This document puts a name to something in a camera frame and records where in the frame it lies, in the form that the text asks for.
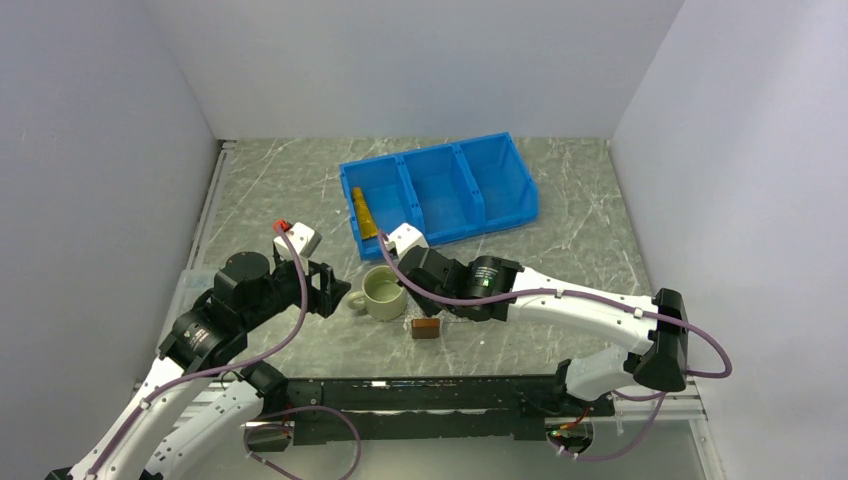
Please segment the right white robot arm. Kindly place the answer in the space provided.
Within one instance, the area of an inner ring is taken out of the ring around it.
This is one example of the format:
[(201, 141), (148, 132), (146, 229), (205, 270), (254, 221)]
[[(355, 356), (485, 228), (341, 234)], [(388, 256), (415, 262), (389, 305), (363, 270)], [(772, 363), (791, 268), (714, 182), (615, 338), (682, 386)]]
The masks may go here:
[(628, 386), (659, 392), (686, 387), (687, 331), (677, 325), (682, 298), (627, 296), (556, 280), (515, 261), (481, 256), (467, 264), (414, 246), (397, 264), (402, 283), (428, 315), (447, 310), (476, 322), (545, 323), (599, 336), (608, 348), (560, 365), (551, 388), (557, 411), (574, 415), (589, 401)]

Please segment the blue three-compartment bin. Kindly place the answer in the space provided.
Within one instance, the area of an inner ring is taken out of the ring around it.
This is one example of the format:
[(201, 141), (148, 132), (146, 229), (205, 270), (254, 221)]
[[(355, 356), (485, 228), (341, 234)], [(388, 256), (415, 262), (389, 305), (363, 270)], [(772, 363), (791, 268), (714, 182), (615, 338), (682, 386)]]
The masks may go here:
[(347, 204), (361, 189), (376, 226), (408, 223), (431, 245), (527, 224), (539, 192), (512, 136), (497, 133), (343, 163)]

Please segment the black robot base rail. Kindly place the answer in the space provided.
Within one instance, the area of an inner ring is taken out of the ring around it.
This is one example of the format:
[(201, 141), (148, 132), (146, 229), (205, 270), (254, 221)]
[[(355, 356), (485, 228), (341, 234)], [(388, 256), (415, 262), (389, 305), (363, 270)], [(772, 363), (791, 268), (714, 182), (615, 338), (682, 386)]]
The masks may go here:
[(262, 434), (251, 444), (279, 451), (277, 428), (295, 446), (345, 440), (417, 440), (510, 437), (555, 440), (583, 453), (595, 437), (593, 421), (619, 427), (641, 420), (650, 427), (662, 398), (606, 393), (593, 402), (574, 399), (554, 375), (425, 378), (293, 378), (269, 366), (241, 373), (224, 390), (191, 395), (206, 402), (168, 433), (161, 450), (179, 441), (215, 444), (240, 425)]

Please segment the clear acrylic toothbrush holder tray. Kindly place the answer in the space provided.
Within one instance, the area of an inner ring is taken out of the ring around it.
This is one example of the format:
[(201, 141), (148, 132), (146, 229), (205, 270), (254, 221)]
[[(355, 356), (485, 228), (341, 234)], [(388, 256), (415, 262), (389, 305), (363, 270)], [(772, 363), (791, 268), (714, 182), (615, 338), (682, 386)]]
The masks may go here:
[(439, 339), (454, 321), (455, 318), (446, 312), (425, 314), (411, 296), (408, 297), (407, 307), (402, 316), (404, 331), (415, 341)]

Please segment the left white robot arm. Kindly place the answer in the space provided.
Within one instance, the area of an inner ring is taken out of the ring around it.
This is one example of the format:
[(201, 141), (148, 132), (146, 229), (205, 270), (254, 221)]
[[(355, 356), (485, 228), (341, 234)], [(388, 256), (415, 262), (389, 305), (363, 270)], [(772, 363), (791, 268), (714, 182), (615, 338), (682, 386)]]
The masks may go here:
[(177, 479), (223, 436), (290, 406), (289, 380), (265, 360), (236, 361), (248, 334), (297, 307), (332, 315), (350, 283), (325, 263), (232, 255), (177, 317), (147, 377), (101, 440), (51, 479)]

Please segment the cream ceramic mug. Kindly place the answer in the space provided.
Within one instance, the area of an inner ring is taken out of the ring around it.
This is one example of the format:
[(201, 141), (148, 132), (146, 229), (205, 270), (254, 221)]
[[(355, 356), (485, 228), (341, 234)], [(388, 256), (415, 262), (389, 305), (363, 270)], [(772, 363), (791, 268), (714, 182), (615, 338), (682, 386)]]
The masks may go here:
[(364, 312), (379, 321), (392, 321), (403, 315), (407, 292), (398, 284), (389, 266), (376, 266), (363, 277), (361, 289), (347, 296), (347, 307)]

